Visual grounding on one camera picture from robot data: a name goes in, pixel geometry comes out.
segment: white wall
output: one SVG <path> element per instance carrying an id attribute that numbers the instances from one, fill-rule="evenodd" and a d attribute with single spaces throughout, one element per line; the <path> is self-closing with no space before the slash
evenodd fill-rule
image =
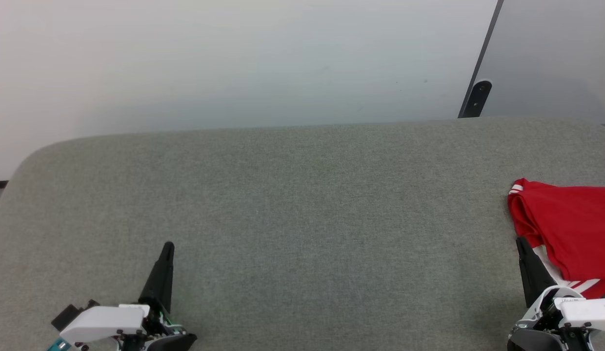
<path id="1" fill-rule="evenodd" d="M 605 0 L 504 0 L 477 74 L 482 116 L 605 123 Z"/>
<path id="2" fill-rule="evenodd" d="M 0 0 L 0 180 L 137 131 L 455 118 L 494 0 Z"/>

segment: white stripe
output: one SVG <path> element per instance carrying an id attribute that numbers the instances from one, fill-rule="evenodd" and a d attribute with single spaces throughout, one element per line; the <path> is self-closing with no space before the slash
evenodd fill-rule
<path id="1" fill-rule="evenodd" d="M 599 281 L 600 281 L 599 279 L 587 280 L 586 282 L 582 283 L 581 285 L 578 285 L 577 287 L 575 287 L 574 290 L 577 291 L 578 293 L 583 293 L 584 291 L 586 291 L 586 289 L 592 287 Z"/>
<path id="2" fill-rule="evenodd" d="M 561 270 L 559 269 L 559 267 L 556 267 L 552 263 L 552 261 L 547 258 L 547 251 L 545 249 L 545 245 L 537 246 L 533 249 L 533 251 L 535 252 L 535 254 L 537 254 L 537 256 L 539 256 L 541 262 L 543 262 L 543 266 L 545 267 L 547 272 L 550 273 L 550 277 L 554 279 L 556 285 L 571 287 L 570 283 L 572 282 L 568 282 L 567 280 L 563 279 L 563 275 L 561 274 Z"/>

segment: gray fabric surface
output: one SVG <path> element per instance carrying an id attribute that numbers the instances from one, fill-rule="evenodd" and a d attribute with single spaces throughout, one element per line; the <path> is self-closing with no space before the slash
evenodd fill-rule
<path id="1" fill-rule="evenodd" d="M 504 350 L 524 313 L 506 194 L 605 186 L 605 127 L 475 118 L 86 138 L 0 200 L 0 349 L 134 301 L 175 242 L 194 350 Z"/>

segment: gray panel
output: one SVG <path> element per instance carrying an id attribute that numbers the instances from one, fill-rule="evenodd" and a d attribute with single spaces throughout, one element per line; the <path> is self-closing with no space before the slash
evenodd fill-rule
<path id="1" fill-rule="evenodd" d="M 605 123 L 605 0 L 505 2 L 480 80 L 493 84 L 482 116 Z"/>

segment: red garment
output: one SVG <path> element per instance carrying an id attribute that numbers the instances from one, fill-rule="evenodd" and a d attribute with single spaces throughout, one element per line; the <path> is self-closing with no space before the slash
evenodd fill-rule
<path id="1" fill-rule="evenodd" d="M 604 295 L 605 187 L 555 187 L 522 178 L 508 193 L 508 208 L 517 235 L 533 248 L 545 245 L 564 280 L 575 286 L 593 282 L 595 292 L 583 294 Z"/>

